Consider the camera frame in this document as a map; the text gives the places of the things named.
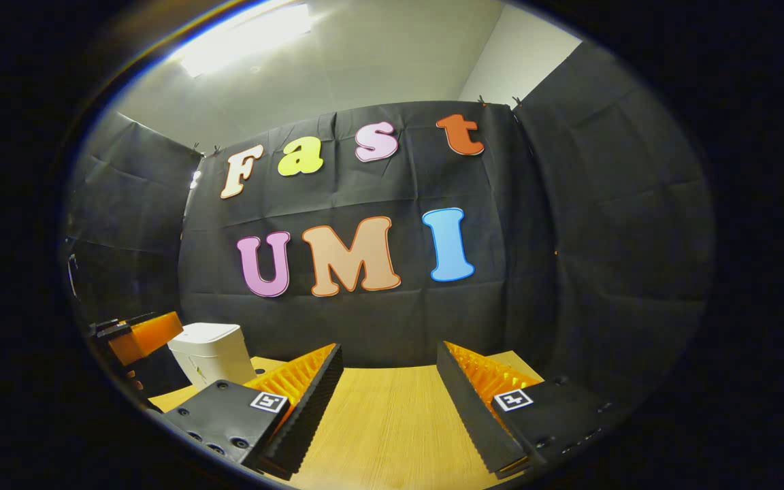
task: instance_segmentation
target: wooden table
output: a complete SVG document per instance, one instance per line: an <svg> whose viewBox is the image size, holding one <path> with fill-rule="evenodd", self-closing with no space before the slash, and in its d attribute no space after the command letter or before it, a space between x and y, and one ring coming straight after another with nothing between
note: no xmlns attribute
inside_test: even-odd
<svg viewBox="0 0 784 490"><path fill-rule="evenodd" d="M512 350L489 357L541 379ZM256 369L282 364L252 358ZM190 385L150 401L168 412L195 394ZM486 470L430 365L344 369L301 470L284 483L305 490L477 490L517 476L498 480Z"/></svg>

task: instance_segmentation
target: black fabric backdrop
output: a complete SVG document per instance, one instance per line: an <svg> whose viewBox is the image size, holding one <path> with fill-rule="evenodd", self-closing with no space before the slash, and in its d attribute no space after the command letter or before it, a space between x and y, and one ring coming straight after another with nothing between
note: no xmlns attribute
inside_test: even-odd
<svg viewBox="0 0 784 490"><path fill-rule="evenodd" d="M118 112L91 131L68 181L59 248L84 328L150 311L183 314L175 264L200 158ZM188 384L168 348L150 354L136 376L148 396Z"/></svg>
<svg viewBox="0 0 784 490"><path fill-rule="evenodd" d="M514 111L557 233L559 331L545 374L634 401L691 337L715 224L698 152L610 53L582 43Z"/></svg>
<svg viewBox="0 0 784 490"><path fill-rule="evenodd" d="M463 114L476 121L471 139L485 151L453 152L436 121ZM389 121L399 148L390 158L361 162L355 132ZM286 143L303 136L323 142L315 174L283 177L277 164ZM261 144L252 176L239 195L221 199L227 159ZM249 353L292 359L329 342L344 346L347 366L431 365L448 340L491 354L515 348L539 369L553 347L556 297L553 232L534 161L507 105L466 102L390 103L326 114L259 134L202 161L190 198L178 278L184 322L237 323ZM461 208L461 235L476 271L435 282L427 211ZM350 246L360 221L388 216L389 254L402 283L388 291L341 288L314 297L313 257L301 233L329 225ZM262 239L259 270L274 264L265 237L286 231L289 289L258 297L245 285L236 243Z"/></svg>

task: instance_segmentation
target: orange block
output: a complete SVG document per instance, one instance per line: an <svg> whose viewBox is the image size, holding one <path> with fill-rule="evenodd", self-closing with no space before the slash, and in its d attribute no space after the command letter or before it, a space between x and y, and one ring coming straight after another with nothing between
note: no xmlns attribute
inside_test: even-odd
<svg viewBox="0 0 784 490"><path fill-rule="evenodd" d="M289 418L296 404L304 396L305 391L308 390L310 382L314 380L316 373L320 372L320 368L333 348L335 348L335 344L320 347L314 350L313 353L296 357L296 359L289 361L285 365L251 379L244 385L244 387L253 388L253 390L265 391L266 393L289 398L289 410L283 415L283 419L280 420L277 429Z"/></svg>
<svg viewBox="0 0 784 490"><path fill-rule="evenodd" d="M151 318L131 327L131 332L109 341L113 353L124 366L149 356L157 348L183 332L176 311Z"/></svg>
<svg viewBox="0 0 784 490"><path fill-rule="evenodd" d="M501 418L498 418L495 409L492 408L492 398L495 395L507 393L507 391L531 387L542 382L542 379L535 379L520 373L510 366L474 353L473 350L467 350L464 347L459 347L446 341L444 341L444 344L449 349L452 357L455 358L455 362L458 363L461 370L468 377L470 384L476 390L476 394L486 404L489 412L492 412L495 420L506 429L504 422L501 422Z"/></svg>

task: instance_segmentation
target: fluorescent light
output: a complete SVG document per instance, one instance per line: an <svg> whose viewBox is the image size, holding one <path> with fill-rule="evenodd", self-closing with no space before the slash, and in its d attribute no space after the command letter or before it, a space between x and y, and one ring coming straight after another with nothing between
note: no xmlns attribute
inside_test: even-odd
<svg viewBox="0 0 784 490"><path fill-rule="evenodd" d="M308 4L281 7L292 0L265 2L244 10L196 37L172 55L192 77L267 50L310 31Z"/></svg>

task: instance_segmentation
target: white container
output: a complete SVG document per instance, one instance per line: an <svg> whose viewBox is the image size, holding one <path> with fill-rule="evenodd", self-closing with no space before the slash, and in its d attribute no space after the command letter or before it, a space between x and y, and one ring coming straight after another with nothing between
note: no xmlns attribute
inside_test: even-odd
<svg viewBox="0 0 784 490"><path fill-rule="evenodd" d="M255 378L239 325L191 323L168 342L174 359L198 390L218 379L245 384Z"/></svg>

